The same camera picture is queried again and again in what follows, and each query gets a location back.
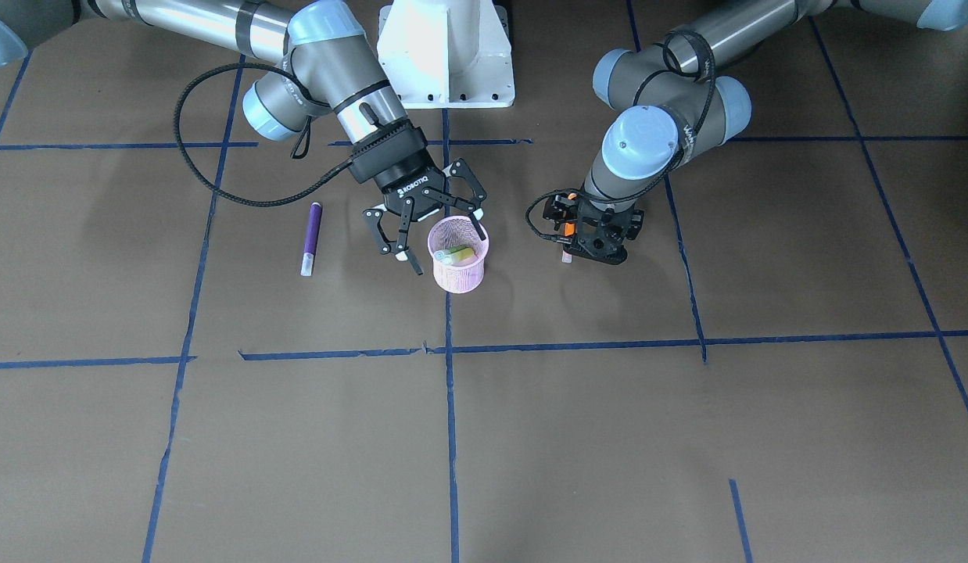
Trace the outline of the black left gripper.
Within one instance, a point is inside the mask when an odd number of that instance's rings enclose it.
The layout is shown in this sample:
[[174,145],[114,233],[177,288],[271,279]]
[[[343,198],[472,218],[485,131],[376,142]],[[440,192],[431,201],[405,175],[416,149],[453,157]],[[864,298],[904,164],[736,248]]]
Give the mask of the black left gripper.
[[619,266],[628,257],[625,242],[637,238],[643,227],[643,210],[634,207],[619,211],[613,208],[600,210],[587,199],[581,200],[577,204],[571,254]]

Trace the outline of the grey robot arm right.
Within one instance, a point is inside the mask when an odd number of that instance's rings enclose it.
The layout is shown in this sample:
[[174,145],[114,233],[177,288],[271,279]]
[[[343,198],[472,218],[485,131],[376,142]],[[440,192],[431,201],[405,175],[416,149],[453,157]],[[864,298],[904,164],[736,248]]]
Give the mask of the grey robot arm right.
[[[409,242],[414,222],[449,207],[466,214],[470,245],[486,242],[481,225],[487,194],[463,160],[440,168],[422,129],[413,125],[401,93],[374,53],[365,29],[345,1],[313,1],[296,11],[267,1],[0,1],[0,67],[88,19],[127,20],[244,55],[193,79],[179,95],[174,142],[195,178],[229,202],[258,208],[287,206],[313,195],[341,172],[373,181],[379,206],[364,210],[378,252],[422,268]],[[188,156],[181,111],[195,87],[238,69],[264,75],[243,96],[249,125],[263,138],[294,138],[295,160],[309,150],[313,123],[333,115],[351,144],[341,163],[297,195],[251,200],[209,181]]]

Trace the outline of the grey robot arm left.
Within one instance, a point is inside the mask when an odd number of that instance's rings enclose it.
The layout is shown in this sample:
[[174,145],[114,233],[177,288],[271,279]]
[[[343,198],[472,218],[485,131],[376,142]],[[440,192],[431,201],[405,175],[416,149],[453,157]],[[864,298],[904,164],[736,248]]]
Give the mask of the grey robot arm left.
[[564,256],[617,266],[644,227],[637,203],[695,157],[748,127],[748,90],[723,71],[764,40],[834,1],[726,1],[640,51],[596,65],[596,96],[616,111],[580,188],[546,200]]

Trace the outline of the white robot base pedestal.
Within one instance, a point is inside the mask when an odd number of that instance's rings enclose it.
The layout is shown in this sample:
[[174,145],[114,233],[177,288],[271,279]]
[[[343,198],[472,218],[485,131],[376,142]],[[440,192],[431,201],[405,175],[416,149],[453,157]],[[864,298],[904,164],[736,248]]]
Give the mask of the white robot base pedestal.
[[403,107],[507,108],[516,99],[505,1],[394,1],[376,51]]

